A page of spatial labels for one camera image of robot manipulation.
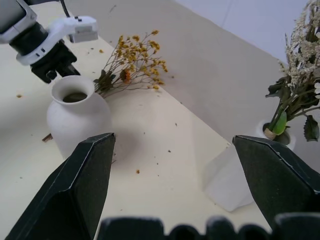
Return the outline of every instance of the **table surface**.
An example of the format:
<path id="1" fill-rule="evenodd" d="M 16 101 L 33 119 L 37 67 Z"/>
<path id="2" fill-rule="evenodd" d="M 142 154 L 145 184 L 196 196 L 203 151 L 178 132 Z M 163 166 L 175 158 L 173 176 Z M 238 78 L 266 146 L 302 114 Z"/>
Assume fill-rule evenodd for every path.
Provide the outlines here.
<path id="1" fill-rule="evenodd" d="M 33 9 L 44 27 L 64 17 L 57 3 Z M 78 58 L 75 67 L 91 79 L 99 76 L 113 50 L 103 39 L 66 44 Z M 0 56 L 0 239 L 4 239 L 63 159 L 53 140 L 42 142 L 49 133 L 51 85 L 20 65 L 8 45 L 0 45 Z M 123 91 L 108 97 L 107 103 L 117 139 L 102 219 L 154 216 L 162 219 L 166 232 L 180 223 L 204 232 L 210 216 L 223 215 L 236 227 L 255 223 L 269 228 L 255 204 L 229 213 L 205 196 L 198 173 L 229 143 L 165 90 Z"/>

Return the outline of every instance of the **beige wall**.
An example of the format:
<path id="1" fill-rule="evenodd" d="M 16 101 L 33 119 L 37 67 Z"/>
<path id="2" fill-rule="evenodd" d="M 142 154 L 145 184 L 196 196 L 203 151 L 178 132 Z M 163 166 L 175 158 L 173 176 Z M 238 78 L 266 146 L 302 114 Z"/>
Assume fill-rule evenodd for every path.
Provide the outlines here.
<path id="1" fill-rule="evenodd" d="M 228 141 L 272 117 L 277 99 L 265 94 L 282 76 L 277 60 L 211 21 L 171 0 L 68 0 L 67 5 L 75 15 L 95 17 L 99 34 L 113 46 L 119 35 L 160 30 L 160 54 L 175 76 L 167 76 L 164 88 Z M 320 144 L 305 141 L 304 121 L 290 123 L 295 153 L 320 172 Z"/>

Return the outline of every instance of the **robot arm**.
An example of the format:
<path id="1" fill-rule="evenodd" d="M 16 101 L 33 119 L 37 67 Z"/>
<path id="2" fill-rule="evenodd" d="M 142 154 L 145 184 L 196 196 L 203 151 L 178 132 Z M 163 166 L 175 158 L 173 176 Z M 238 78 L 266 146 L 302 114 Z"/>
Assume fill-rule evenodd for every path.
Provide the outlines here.
<path id="1" fill-rule="evenodd" d="M 28 4 L 51 2 L 28 0 Z M 62 77 L 80 75 L 72 66 L 77 61 L 64 45 L 63 37 L 72 43 L 98 39 L 97 21 L 89 16 L 65 17 L 54 21 L 48 29 L 37 22 L 36 13 L 23 0 L 0 0 L 0 44 L 9 44 L 18 54 L 22 65 L 30 65 L 31 71 L 45 83 Z"/>

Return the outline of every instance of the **dried yellow flowers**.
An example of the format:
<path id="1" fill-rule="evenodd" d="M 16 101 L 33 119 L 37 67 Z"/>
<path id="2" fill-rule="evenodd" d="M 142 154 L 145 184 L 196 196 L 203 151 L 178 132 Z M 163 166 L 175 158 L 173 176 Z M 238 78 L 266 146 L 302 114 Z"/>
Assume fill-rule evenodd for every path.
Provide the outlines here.
<path id="1" fill-rule="evenodd" d="M 160 45 L 148 38 L 159 33 L 153 30 L 141 38 L 138 35 L 119 37 L 118 43 L 107 61 L 101 76 L 94 82 L 96 91 L 103 96 L 110 90 L 155 89 L 165 83 L 159 78 L 160 71 L 168 72 L 166 61 L 155 54 Z"/>

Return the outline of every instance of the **white flowers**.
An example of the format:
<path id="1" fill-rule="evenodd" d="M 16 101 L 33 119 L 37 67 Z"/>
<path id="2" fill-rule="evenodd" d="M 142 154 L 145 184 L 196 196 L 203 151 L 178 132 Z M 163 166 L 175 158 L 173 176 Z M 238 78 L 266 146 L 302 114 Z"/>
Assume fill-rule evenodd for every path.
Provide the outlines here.
<path id="1" fill-rule="evenodd" d="M 307 11 L 310 10 L 310 23 L 306 23 Z M 309 30 L 314 24 L 320 23 L 320 1 L 309 0 L 301 16 L 295 21 L 290 40 L 285 36 L 285 53 L 288 68 L 280 64 L 281 71 L 291 77 L 287 82 L 292 90 L 304 84 L 310 74 L 320 67 L 320 40 L 309 41 Z"/>
<path id="2" fill-rule="evenodd" d="M 315 88 L 314 93 L 317 94 L 317 95 L 315 95 L 315 97 L 317 99 L 320 99 L 320 82 L 315 83 L 314 88 Z"/>

